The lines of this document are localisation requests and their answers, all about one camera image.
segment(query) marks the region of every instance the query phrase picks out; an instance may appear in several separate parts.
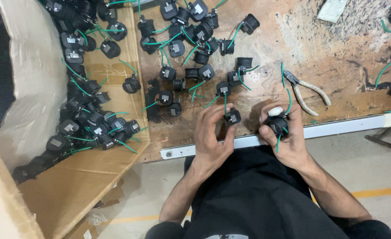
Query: black t-shirt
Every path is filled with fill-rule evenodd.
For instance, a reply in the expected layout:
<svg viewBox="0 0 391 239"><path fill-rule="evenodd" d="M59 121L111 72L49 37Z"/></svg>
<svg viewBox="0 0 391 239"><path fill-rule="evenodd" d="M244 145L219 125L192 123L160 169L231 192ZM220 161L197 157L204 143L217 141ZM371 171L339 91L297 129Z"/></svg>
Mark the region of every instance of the black t-shirt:
<svg viewBox="0 0 391 239"><path fill-rule="evenodd" d="M187 158L185 171L192 162ZM163 222L146 239L371 238L391 239L384 223L337 226L315 203L294 169L271 147L236 150L198 189L191 222Z"/></svg>

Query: yellow floor line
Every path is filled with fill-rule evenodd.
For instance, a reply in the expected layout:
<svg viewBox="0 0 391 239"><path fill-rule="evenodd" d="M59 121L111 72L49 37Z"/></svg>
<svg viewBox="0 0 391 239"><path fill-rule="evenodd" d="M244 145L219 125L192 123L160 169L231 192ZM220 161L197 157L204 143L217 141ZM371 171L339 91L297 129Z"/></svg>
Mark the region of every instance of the yellow floor line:
<svg viewBox="0 0 391 239"><path fill-rule="evenodd" d="M187 212L187 216L190 216L193 213L193 211L189 210ZM117 223L126 223L126 222L140 222L140 221L150 221L150 220L159 220L160 215L152 215L152 216L135 216L135 217L122 217L122 218L116 218L111 221L106 221L101 223L101 225L106 224L117 224Z"/></svg>
<svg viewBox="0 0 391 239"><path fill-rule="evenodd" d="M389 196L389 195L391 195L391 188L358 191L358 192L353 192L352 195L355 198ZM188 211L187 216L190 216L192 213L193 213L193 211ZM118 224L118 223L127 223L127 222L141 222L141 221L159 220L159 216L160 215L116 218L111 221L103 222L101 225L107 225L110 223Z"/></svg>
<svg viewBox="0 0 391 239"><path fill-rule="evenodd" d="M355 198L389 196L391 195L391 188L358 191L353 192L352 195Z"/></svg>

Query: pliers jaw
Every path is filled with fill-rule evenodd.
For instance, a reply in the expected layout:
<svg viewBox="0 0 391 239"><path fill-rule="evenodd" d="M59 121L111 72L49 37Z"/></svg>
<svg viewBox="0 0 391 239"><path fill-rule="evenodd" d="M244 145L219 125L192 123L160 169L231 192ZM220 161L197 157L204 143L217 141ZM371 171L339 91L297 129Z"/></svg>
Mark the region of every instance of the pliers jaw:
<svg viewBox="0 0 391 239"><path fill-rule="evenodd" d="M288 79L292 86L295 86L299 83L299 79L297 79L294 74L288 70L284 70L284 77Z"/></svg>

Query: concrete floor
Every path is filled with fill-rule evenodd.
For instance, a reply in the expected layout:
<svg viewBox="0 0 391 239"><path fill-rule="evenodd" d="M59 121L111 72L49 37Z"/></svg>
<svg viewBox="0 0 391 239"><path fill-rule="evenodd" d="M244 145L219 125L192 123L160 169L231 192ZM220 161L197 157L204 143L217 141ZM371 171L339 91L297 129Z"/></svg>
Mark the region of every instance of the concrete floor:
<svg viewBox="0 0 391 239"><path fill-rule="evenodd" d="M375 219L391 228L391 150L364 139L364 135L383 131L309 139L306 144L315 160L350 192L362 191L357 194L364 196L359 201ZM134 165L123 177L125 198L94 210L112 220L108 226L97 226L98 238L143 239L158 223L161 206L183 176L183 168L184 159Z"/></svg>

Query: hand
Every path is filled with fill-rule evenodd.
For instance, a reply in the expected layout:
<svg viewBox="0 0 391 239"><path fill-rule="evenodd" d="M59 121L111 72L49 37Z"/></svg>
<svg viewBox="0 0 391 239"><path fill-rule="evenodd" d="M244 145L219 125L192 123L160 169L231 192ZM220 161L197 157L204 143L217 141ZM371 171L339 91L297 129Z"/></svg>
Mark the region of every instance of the hand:
<svg viewBox="0 0 391 239"><path fill-rule="evenodd" d="M227 104L229 112L233 104ZM218 143L215 135L216 122L225 115L225 105L209 106L198 115L195 127L195 158L191 168L202 179L206 180L234 152L236 126L232 125L226 132L223 143Z"/></svg>
<svg viewBox="0 0 391 239"><path fill-rule="evenodd" d="M284 105L282 101L273 102L261 109L261 117L259 119L261 127L259 128L259 134L272 146L274 155L283 165L298 171L305 170L306 168L315 165L314 160L306 149L305 138L303 136L301 108L299 104L292 104L290 107L290 111L287 115L288 134L284 139L281 138L279 151L277 153L278 139L272 129L264 125L264 122L268 117L268 111L277 106L283 108L284 112L288 109L288 105Z"/></svg>

